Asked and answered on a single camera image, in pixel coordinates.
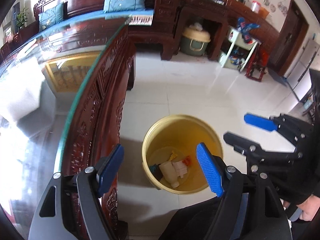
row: glass tabletop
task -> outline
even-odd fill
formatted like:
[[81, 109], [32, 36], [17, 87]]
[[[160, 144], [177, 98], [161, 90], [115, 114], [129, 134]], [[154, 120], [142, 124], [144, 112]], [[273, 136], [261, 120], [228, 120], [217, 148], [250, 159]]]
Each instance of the glass tabletop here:
[[60, 171], [69, 127], [93, 69], [127, 18], [50, 28], [0, 66], [0, 204], [28, 239], [38, 202]]

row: brown door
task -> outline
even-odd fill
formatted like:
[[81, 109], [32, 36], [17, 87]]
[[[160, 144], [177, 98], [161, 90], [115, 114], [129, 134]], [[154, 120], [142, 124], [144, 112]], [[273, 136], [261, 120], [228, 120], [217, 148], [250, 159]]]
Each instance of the brown door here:
[[270, 57], [272, 69], [277, 73], [290, 55], [301, 31], [302, 24], [303, 19], [300, 18], [299, 11], [291, 8], [288, 11], [284, 26], [282, 27], [278, 44], [276, 44], [276, 48]]

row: door frame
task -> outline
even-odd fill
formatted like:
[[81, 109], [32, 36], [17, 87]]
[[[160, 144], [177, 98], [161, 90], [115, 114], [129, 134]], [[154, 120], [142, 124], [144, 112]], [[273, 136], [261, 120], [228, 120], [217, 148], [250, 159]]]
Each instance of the door frame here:
[[[299, 16], [300, 20], [302, 21], [302, 27], [301, 27], [300, 33], [298, 34], [298, 37], [297, 37], [294, 45], [293, 45], [292, 50], [288, 54], [286, 61], [284, 62], [283, 66], [280, 68], [280, 70], [277, 72], [279, 76], [283, 76], [287, 72], [287, 70], [289, 69], [289, 67], [290, 67], [291, 63], [293, 62], [294, 58], [296, 57], [305, 37], [307, 35], [308, 29], [309, 29], [309, 24], [308, 24], [306, 18], [304, 17], [302, 11], [300, 10], [299, 6], [297, 5], [297, 3], [294, 0], [290, 1], [288, 12], [290, 10], [294, 10], [294, 11], [298, 12], [297, 15]], [[285, 35], [283, 35], [283, 32], [286, 29], [288, 24], [289, 24], [289, 21], [287, 20], [287, 17], [286, 17], [286, 19], [284, 20], [284, 24], [281, 28], [281, 31], [279, 33], [279, 38], [277, 40], [277, 44], [280, 44], [279, 41], [281, 41], [281, 39], [285, 39]], [[279, 48], [279, 45], [276, 45], [273, 51], [277, 51], [278, 48]]]

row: green glass edge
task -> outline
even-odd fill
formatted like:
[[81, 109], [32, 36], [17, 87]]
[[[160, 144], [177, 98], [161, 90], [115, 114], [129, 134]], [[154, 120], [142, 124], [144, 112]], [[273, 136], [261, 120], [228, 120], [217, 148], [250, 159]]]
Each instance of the green glass edge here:
[[112, 35], [112, 37], [108, 40], [108, 42], [106, 43], [105, 48], [99, 53], [99, 55], [97, 56], [96, 60], [94, 61], [94, 63], [92, 64], [90, 70], [87, 72], [87, 75], [85, 76], [83, 82], [80, 85], [80, 88], [75, 96], [75, 99], [72, 102], [71, 108], [69, 110], [68, 116], [67, 116], [67, 120], [66, 123], [64, 125], [62, 134], [61, 134], [61, 138], [59, 141], [59, 145], [58, 145], [58, 150], [57, 150], [57, 155], [56, 155], [56, 159], [54, 162], [54, 169], [53, 169], [53, 173], [56, 172], [61, 172], [62, 169], [62, 160], [63, 160], [63, 154], [64, 154], [64, 147], [66, 145], [66, 140], [67, 140], [67, 136], [69, 133], [69, 129], [70, 129], [70, 124], [71, 121], [73, 119], [73, 115], [75, 114], [76, 108], [78, 106], [78, 103], [80, 101], [80, 98], [82, 96], [82, 93], [85, 89], [85, 87], [87, 86], [87, 83], [92, 75], [93, 70], [95, 69], [97, 63], [99, 62], [99, 60], [101, 59], [103, 53], [109, 48], [110, 43], [114, 40], [114, 38], [118, 35], [118, 33], [122, 30], [122, 28], [124, 26], [126, 26], [128, 23], [128, 21], [125, 21], [119, 28], [118, 30]]

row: bucket handle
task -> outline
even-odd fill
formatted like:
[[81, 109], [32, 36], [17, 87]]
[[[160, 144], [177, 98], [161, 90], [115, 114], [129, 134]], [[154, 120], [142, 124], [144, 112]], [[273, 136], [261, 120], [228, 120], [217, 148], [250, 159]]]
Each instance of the bucket handle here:
[[190, 42], [190, 49], [191, 49], [192, 51], [201, 51], [201, 50], [203, 49], [204, 42], [202, 43], [201, 49], [195, 49], [195, 48], [193, 48], [193, 47], [192, 47], [192, 42], [193, 42], [193, 40], [191, 40], [191, 42]]

